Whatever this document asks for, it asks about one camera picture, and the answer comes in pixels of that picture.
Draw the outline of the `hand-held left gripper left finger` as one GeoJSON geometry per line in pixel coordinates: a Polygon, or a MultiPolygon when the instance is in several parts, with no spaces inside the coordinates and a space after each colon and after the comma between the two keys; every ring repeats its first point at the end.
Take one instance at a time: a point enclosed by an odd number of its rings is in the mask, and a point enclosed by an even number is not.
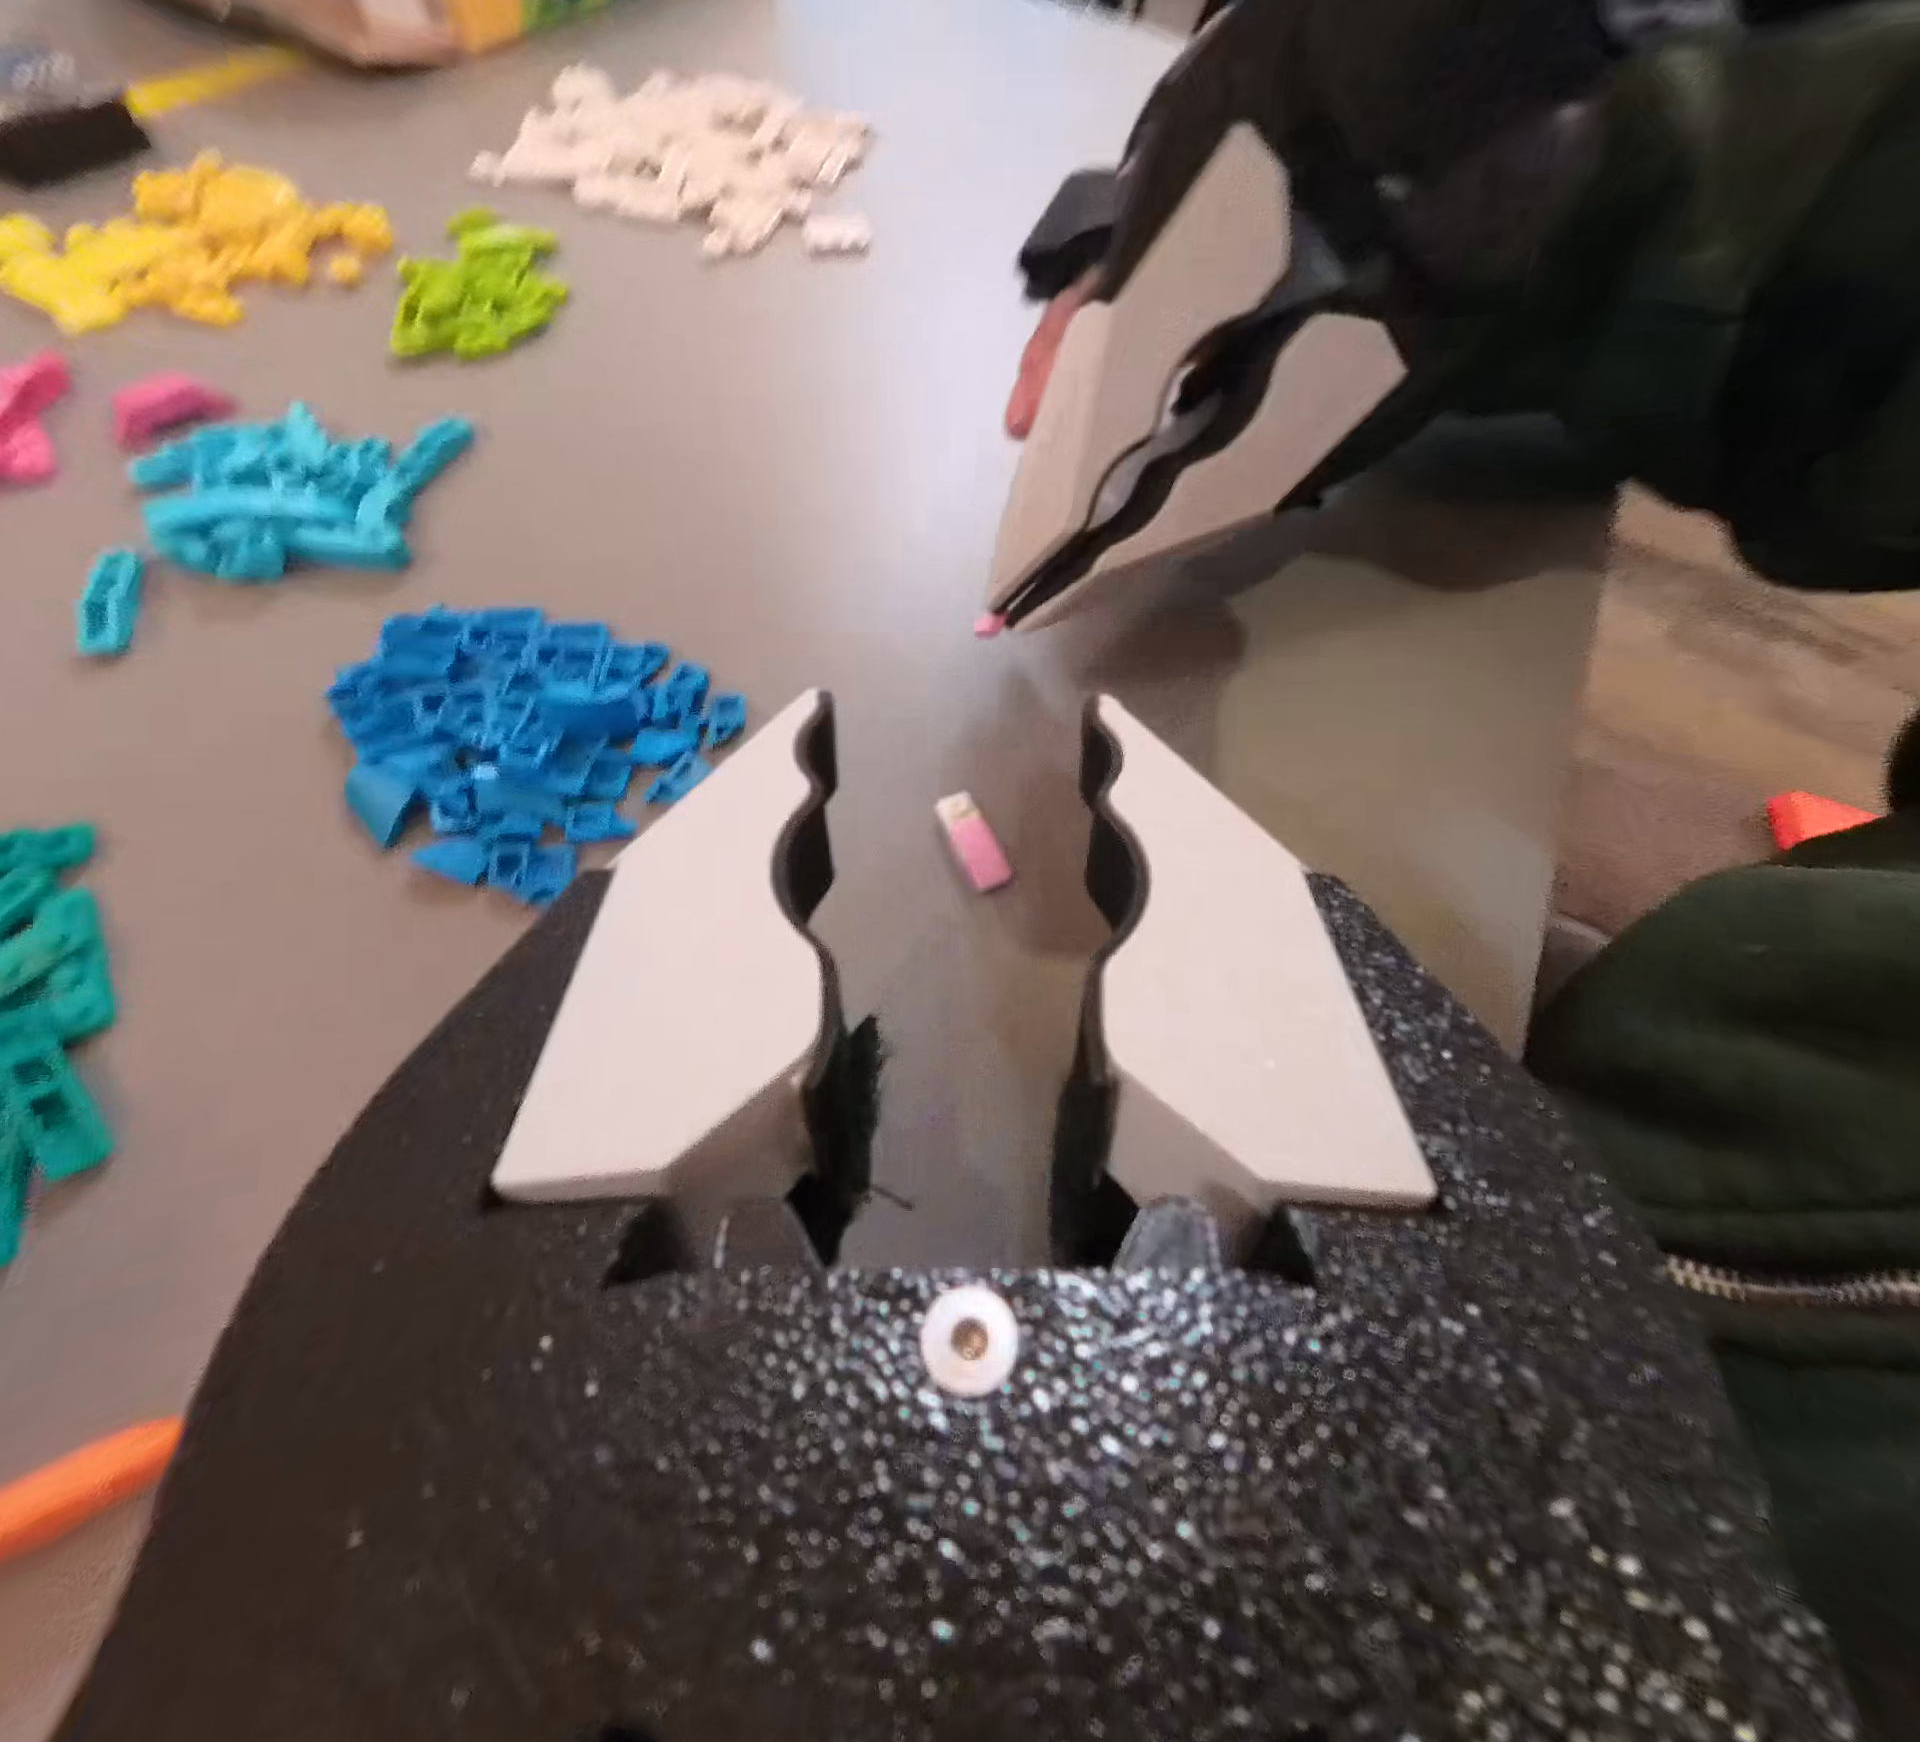
{"type": "Polygon", "coordinates": [[[785,1196],[837,1148],[834,708],[808,688],[614,861],[496,1158],[509,1205],[785,1196]]]}

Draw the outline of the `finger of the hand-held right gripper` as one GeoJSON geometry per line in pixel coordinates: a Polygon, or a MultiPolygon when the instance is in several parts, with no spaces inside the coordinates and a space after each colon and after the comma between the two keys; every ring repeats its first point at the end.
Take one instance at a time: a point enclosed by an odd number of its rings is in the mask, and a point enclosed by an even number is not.
{"type": "Polygon", "coordinates": [[[1193,416],[1170,418],[1190,356],[1248,315],[1290,254],[1285,165],[1234,122],[1128,274],[1112,243],[1112,294],[1068,319],[1001,511],[990,611],[1056,611],[1116,569],[1167,502],[1193,416]]]}
{"type": "Polygon", "coordinates": [[[1378,322],[1307,322],[1249,408],[1219,396],[1114,465],[1092,511],[1007,592],[1011,629],[1063,620],[1167,565],[1255,531],[1404,384],[1378,322]]]}

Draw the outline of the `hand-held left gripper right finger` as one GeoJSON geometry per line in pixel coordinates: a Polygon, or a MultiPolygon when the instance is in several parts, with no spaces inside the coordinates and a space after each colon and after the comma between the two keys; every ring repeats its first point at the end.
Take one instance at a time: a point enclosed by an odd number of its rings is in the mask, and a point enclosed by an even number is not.
{"type": "Polygon", "coordinates": [[[1294,1209],[1425,1215],[1439,1183],[1296,855],[1126,704],[1084,713],[1096,951],[1072,1060],[1072,1248],[1178,1198],[1227,1251],[1294,1209]]]}

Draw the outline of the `pink and white lego piece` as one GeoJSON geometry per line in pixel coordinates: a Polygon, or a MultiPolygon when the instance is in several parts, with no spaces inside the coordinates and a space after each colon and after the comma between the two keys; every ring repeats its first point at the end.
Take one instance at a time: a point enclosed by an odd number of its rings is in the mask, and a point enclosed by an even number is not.
{"type": "Polygon", "coordinates": [[[1014,867],[973,795],[937,799],[935,820],[958,875],[973,893],[990,896],[1011,886],[1014,867]]]}

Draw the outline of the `pile of blue lego bricks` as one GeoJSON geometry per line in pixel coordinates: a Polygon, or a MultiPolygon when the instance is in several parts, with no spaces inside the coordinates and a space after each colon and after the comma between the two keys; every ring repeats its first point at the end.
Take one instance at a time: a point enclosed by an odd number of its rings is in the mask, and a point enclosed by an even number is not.
{"type": "Polygon", "coordinates": [[[634,812],[682,802],[744,738],[743,695],[699,659],[537,606],[397,612],[336,670],[344,803],[384,852],[542,909],[634,812]]]}

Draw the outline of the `pile of white lego bricks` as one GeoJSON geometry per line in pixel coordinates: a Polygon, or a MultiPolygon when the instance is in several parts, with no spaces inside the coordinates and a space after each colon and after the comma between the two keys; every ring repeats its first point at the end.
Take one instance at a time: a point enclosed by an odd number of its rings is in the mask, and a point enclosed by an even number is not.
{"type": "Polygon", "coordinates": [[[795,230],[814,262],[865,257],[862,215],[841,208],[874,144],[868,118],[812,107],[744,75],[656,70],[624,90],[604,70],[568,65],[530,107],[511,143],[477,153],[485,189],[563,191],[581,211],[695,230],[710,264],[753,259],[795,230]]]}

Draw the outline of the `small orange lego piece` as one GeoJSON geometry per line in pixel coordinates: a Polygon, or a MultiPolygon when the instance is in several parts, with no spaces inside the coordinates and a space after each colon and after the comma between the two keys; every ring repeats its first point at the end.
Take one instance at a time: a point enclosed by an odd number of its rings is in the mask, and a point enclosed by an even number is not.
{"type": "Polygon", "coordinates": [[[1764,802],[1764,818],[1775,854],[1824,841],[1880,821],[1880,814],[1827,795],[1788,792],[1764,802]]]}

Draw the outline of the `pile of lime lego bricks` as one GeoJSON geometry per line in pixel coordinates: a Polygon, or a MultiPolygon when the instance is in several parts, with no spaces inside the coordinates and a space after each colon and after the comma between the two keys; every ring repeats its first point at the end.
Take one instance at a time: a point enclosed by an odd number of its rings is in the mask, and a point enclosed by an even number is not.
{"type": "Polygon", "coordinates": [[[397,264],[400,295],[387,331],[397,362],[485,362],[544,336],[570,297],[553,274],[562,241],[545,227],[489,210],[453,215],[441,259],[397,264]]]}

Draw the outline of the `single light blue lego brick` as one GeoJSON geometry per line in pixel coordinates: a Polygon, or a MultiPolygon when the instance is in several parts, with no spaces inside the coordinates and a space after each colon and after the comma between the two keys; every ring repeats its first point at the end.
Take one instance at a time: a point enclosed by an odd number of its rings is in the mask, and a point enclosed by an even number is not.
{"type": "Polygon", "coordinates": [[[88,567],[75,604],[75,649],[85,659],[127,654],[139,631],[146,562],[139,551],[109,549],[88,567]]]}

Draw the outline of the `pile of yellow lego bricks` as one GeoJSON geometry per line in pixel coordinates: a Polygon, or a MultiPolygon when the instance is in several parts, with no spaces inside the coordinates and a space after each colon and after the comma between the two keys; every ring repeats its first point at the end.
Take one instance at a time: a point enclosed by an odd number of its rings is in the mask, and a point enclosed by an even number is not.
{"type": "Polygon", "coordinates": [[[315,203],[279,170],[205,153],[133,176],[128,208],[61,233],[26,213],[3,220],[3,294],[64,337],[159,312],[205,328],[246,318],[242,289],[355,288],[394,252],[387,210],[315,203]]]}

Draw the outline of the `person's right hand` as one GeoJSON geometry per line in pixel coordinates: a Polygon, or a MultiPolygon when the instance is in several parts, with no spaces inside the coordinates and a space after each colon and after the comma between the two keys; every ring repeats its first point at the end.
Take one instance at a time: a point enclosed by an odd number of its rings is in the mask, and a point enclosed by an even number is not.
{"type": "Polygon", "coordinates": [[[1056,294],[1028,337],[1003,408],[1003,431],[1011,439],[1028,439],[1039,416],[1044,394],[1057,354],[1076,313],[1088,295],[1085,283],[1056,294]]]}

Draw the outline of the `dark green jacket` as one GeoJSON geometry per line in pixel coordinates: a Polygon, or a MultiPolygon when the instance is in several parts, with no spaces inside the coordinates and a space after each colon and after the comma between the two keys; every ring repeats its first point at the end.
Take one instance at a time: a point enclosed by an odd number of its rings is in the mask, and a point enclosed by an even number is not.
{"type": "Polygon", "coordinates": [[[1538,1011],[1711,1344],[1869,1738],[1917,1737],[1917,718],[1886,814],[1713,872],[1538,1011]]]}

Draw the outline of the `pile of light blue bricks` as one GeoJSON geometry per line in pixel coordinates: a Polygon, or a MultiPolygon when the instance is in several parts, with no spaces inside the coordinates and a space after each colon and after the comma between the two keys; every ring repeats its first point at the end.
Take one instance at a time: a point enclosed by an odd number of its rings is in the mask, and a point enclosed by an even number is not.
{"type": "Polygon", "coordinates": [[[127,481],[151,551],[190,577],[396,577],[414,561],[421,497],[473,442],[464,418],[431,420],[403,442],[344,435],[296,401],[275,420],[168,437],[137,456],[127,481]]]}

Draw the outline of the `yellow strip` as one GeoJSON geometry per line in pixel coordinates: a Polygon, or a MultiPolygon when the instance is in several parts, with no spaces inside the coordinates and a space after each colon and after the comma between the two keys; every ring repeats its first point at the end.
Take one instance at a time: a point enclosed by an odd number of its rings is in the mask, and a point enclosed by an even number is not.
{"type": "Polygon", "coordinates": [[[298,75],[304,69],[307,59],[287,47],[236,49],[188,70],[137,81],[122,92],[122,103],[137,122],[156,122],[194,107],[233,98],[252,87],[298,75]]]}

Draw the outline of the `black flat object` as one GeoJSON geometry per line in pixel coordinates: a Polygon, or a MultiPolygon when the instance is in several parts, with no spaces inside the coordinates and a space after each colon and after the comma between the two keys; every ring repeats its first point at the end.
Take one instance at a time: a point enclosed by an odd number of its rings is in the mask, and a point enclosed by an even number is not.
{"type": "Polygon", "coordinates": [[[118,95],[13,100],[3,108],[3,185],[44,189],[109,170],[152,151],[118,95]]]}

